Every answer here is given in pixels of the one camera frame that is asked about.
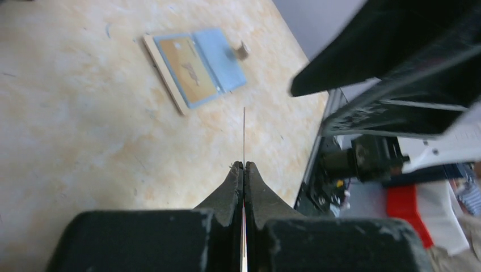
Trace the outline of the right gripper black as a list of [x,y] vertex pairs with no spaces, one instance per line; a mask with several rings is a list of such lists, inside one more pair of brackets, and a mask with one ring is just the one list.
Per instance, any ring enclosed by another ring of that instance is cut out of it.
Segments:
[[326,135],[436,137],[480,106],[479,1],[367,1],[292,80],[294,97],[377,79]]

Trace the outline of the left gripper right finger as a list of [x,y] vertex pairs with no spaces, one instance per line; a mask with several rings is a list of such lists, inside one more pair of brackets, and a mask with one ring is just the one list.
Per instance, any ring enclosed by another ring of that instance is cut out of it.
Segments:
[[282,200],[253,162],[245,167],[249,271],[432,271],[400,219],[308,217]]

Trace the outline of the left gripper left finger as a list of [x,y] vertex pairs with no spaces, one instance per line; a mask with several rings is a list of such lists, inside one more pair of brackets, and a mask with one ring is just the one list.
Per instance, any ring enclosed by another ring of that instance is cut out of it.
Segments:
[[241,271],[243,164],[190,210],[94,210],[65,228],[47,271]]

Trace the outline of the gold VIP credit card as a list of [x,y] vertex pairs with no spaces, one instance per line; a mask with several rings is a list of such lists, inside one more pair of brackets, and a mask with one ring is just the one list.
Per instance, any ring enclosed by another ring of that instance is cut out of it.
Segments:
[[174,37],[157,41],[162,57],[170,69],[189,108],[217,94],[217,88],[205,67],[193,38]]

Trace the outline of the beige card holder wallet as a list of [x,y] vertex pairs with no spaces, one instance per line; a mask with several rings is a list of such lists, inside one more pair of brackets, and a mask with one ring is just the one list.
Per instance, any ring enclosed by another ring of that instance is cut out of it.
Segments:
[[220,28],[146,34],[143,40],[182,115],[247,83],[241,62],[250,50],[244,42],[233,48]]

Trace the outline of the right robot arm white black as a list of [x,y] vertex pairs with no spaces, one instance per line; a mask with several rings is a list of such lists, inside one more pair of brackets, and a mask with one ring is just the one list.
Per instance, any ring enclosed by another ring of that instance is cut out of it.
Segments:
[[480,159],[480,2],[366,1],[292,80],[330,94],[304,184]]

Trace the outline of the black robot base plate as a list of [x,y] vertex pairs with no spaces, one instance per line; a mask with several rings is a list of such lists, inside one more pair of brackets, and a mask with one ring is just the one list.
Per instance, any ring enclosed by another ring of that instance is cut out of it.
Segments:
[[327,153],[340,150],[334,137],[317,135],[309,156],[293,208],[308,217],[337,218],[341,213],[341,200],[335,194],[335,182],[331,182],[321,161]]

